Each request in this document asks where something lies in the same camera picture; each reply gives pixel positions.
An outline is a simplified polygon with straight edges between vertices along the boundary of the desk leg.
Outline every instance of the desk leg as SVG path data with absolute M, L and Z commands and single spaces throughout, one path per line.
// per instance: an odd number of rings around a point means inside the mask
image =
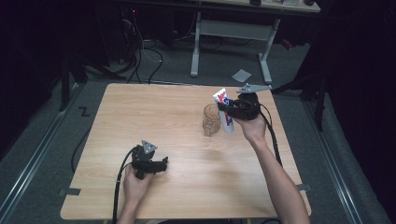
M 272 83 L 270 71 L 268 69 L 268 64 L 267 64 L 267 57 L 270 52 L 271 46 L 274 42 L 274 38 L 275 38 L 277 27 L 279 26 L 279 23 L 280 23 L 280 19 L 276 19 L 274 22 L 274 25 L 271 29 L 271 32 L 270 32 L 270 35 L 269 35 L 269 38 L 267 41 L 267 45 L 265 47 L 265 51 L 264 51 L 264 53 L 259 53 L 260 65 L 262 66 L 262 75 L 264 76 L 264 82 L 266 84 Z
M 195 43 L 194 52 L 192 53 L 191 62 L 191 76 L 198 76 L 198 65 L 199 65 L 199 36 L 201 33 L 201 12 L 197 12 L 197 22 L 195 24 Z

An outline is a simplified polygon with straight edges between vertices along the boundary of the toothpaste tube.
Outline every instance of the toothpaste tube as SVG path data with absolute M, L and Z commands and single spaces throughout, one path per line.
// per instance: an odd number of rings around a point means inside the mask
M 215 98 L 215 101 L 217 103 L 222 103 L 224 105 L 228 105 L 228 97 L 227 97 L 227 92 L 225 89 L 221 89 L 217 93 L 213 95 L 213 98 Z M 221 125 L 223 127 L 224 132 L 226 133 L 232 133 L 233 132 L 233 118 L 231 118 L 227 112 L 219 110 L 219 115 L 220 115 L 220 121 Z

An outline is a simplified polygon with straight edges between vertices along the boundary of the glass cup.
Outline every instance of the glass cup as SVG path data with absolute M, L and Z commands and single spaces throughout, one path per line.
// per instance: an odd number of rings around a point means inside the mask
M 211 136 L 220 129 L 220 116 L 216 104 L 205 106 L 202 126 L 206 136 Z

